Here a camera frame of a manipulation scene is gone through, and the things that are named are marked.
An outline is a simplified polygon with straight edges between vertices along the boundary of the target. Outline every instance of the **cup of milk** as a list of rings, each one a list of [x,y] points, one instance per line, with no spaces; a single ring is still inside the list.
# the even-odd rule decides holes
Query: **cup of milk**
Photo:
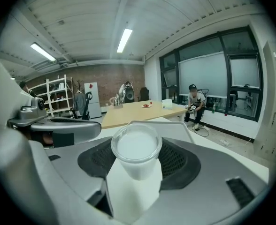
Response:
[[[153,172],[162,147],[162,138],[147,125],[130,124],[114,134],[111,149],[127,174],[145,180]]]

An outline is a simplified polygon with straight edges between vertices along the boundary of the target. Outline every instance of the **fluorescent light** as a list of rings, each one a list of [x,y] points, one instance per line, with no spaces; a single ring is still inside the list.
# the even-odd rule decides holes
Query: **fluorescent light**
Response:
[[[55,58],[53,56],[51,56],[50,54],[48,54],[43,48],[41,48],[38,44],[33,43],[31,45],[31,48],[36,50],[38,53],[40,53],[41,55],[43,55],[44,57],[46,57],[47,59],[49,59],[50,61],[55,61]]]
[[[119,46],[118,46],[118,49],[117,49],[117,52],[118,53],[122,53],[123,52],[123,49],[130,37],[130,34],[133,32],[133,30],[131,29],[125,29],[124,32],[123,32],[123,36],[121,37],[120,39],[120,43],[119,43]]]

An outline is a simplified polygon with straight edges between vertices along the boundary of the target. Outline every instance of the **black cap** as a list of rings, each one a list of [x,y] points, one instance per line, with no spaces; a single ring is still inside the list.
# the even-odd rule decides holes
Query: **black cap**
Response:
[[[19,87],[21,87],[21,89],[23,89],[23,88],[25,87],[25,85],[26,85],[26,82],[25,82],[25,81],[21,81],[21,82],[19,83]]]
[[[189,91],[190,91],[191,89],[196,89],[196,90],[197,90],[197,88],[196,88],[196,86],[195,86],[194,84],[191,84],[191,85],[189,86]]]

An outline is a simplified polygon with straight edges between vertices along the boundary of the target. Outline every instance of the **refrigerator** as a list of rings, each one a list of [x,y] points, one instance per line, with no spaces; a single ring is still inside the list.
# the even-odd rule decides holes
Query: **refrigerator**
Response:
[[[97,88],[97,82],[88,82],[84,84],[85,93],[92,92],[92,99],[88,105],[88,111],[90,118],[101,117],[101,108],[99,100],[99,91]]]

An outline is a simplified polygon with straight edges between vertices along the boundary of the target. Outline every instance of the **ceiling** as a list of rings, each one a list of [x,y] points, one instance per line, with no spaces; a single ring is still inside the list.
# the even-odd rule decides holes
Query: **ceiling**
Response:
[[[257,1],[20,0],[0,37],[0,58],[12,75],[21,78],[84,61],[134,60],[143,64],[144,56],[178,31],[213,14],[248,4]],[[125,28],[133,33],[123,53],[117,53]],[[57,61],[49,62],[31,49],[34,42]]]

